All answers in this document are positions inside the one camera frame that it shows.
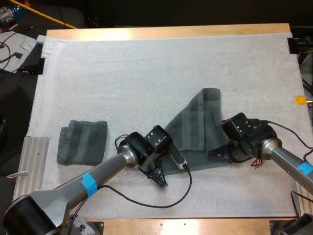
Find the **yellow clip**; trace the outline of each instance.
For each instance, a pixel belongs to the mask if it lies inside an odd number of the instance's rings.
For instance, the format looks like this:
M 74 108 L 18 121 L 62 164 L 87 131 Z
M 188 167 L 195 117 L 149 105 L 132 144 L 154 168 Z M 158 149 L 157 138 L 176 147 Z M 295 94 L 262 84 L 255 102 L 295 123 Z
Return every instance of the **yellow clip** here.
M 305 98 L 305 96 L 296 96 L 294 98 L 294 101 L 296 104 L 307 104 L 307 99 Z

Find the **blue tape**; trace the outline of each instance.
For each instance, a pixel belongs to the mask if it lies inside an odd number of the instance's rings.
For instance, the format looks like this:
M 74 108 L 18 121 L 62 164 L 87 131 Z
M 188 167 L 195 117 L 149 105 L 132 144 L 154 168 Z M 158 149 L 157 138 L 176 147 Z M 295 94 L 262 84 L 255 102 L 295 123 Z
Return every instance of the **blue tape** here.
M 302 170 L 303 174 L 308 175 L 313 171 L 313 165 L 310 163 L 303 163 L 297 168 L 298 170 Z
M 97 183 L 89 173 L 83 175 L 83 181 L 81 183 L 87 190 L 88 198 L 97 192 Z

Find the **folded gray cloth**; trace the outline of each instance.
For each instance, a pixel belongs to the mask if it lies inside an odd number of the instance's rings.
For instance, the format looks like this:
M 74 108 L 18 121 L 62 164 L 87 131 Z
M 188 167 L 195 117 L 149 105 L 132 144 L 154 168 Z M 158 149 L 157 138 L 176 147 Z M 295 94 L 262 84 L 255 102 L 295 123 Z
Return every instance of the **folded gray cloth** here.
M 208 154 L 209 150 L 227 143 L 221 120 L 220 90 L 204 88 L 165 127 L 191 171 L 228 164 Z M 165 175 L 181 172 L 169 156 L 163 158 L 162 168 Z
M 57 162 L 63 165 L 102 163 L 107 132 L 106 121 L 70 121 L 60 132 Z

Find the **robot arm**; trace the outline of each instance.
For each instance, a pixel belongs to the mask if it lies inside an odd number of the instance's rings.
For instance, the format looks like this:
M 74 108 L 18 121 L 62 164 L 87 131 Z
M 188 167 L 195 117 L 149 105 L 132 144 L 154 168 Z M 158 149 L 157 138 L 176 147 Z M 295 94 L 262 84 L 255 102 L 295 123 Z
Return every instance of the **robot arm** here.
M 148 178 L 161 187 L 167 186 L 160 166 L 161 157 L 166 154 L 170 154 L 178 166 L 186 165 L 160 126 L 155 126 L 145 137 L 131 133 L 110 159 L 53 190 L 35 191 L 13 201 L 5 212 L 4 227 L 9 235 L 67 234 L 70 211 L 126 167 L 139 165 Z
M 251 158 L 273 160 L 313 195 L 313 166 L 282 148 L 267 121 L 247 119 L 243 113 L 224 121 L 229 143 L 210 151 L 211 157 L 242 163 Z

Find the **wooden table edge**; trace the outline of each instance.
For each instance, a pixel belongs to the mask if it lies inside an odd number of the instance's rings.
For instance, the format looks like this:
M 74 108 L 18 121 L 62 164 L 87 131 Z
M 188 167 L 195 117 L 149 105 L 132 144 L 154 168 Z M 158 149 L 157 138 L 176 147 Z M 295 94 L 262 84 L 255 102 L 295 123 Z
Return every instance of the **wooden table edge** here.
M 108 219 L 104 235 L 269 235 L 270 220 L 291 218 Z
M 57 29 L 48 30 L 47 37 L 76 41 L 119 41 L 271 33 L 290 33 L 289 24 L 266 23 L 145 28 Z

